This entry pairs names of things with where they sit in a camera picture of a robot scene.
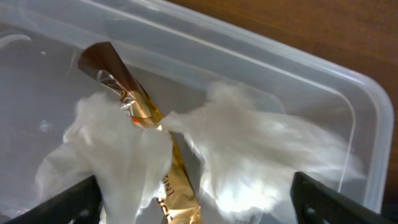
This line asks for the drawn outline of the gold coffee sachet wrapper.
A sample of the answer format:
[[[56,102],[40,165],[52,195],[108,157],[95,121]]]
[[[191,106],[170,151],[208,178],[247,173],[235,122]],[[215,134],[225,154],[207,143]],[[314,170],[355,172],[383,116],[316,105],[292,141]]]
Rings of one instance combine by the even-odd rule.
[[[159,126],[159,108],[134,78],[110,42],[95,43],[81,53],[78,68],[89,77],[113,90],[127,107],[133,123],[142,128]],[[178,144],[173,142],[172,165],[162,179],[164,196],[156,198],[164,213],[163,223],[202,224],[201,206],[188,177]]]

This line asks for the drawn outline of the white tissue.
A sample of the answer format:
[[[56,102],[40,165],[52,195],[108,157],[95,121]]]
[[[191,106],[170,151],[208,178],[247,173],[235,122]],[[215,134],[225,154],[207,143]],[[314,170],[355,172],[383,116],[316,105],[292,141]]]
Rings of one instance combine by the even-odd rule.
[[[95,176],[109,223],[134,223],[156,196],[165,195],[172,165],[169,132],[184,136],[202,166],[201,191],[229,220],[269,213],[293,220],[290,186],[302,171],[327,185],[363,179],[361,161],[337,135],[297,116],[265,113],[240,86],[212,84],[207,102],[188,113],[169,113],[142,128],[105,93],[76,104],[62,144],[35,175],[44,202]]]

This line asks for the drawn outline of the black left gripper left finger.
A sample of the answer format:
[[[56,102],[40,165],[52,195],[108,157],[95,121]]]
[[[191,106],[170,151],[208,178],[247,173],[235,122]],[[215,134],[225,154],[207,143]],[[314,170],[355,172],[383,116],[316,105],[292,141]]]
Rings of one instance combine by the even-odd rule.
[[[103,201],[94,176],[5,224],[98,224]]]

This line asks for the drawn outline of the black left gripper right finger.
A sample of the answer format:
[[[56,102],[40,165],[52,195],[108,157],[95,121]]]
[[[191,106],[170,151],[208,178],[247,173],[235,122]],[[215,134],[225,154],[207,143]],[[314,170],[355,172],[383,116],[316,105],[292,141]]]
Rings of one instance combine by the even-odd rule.
[[[303,172],[294,174],[290,196],[298,224],[395,224]]]

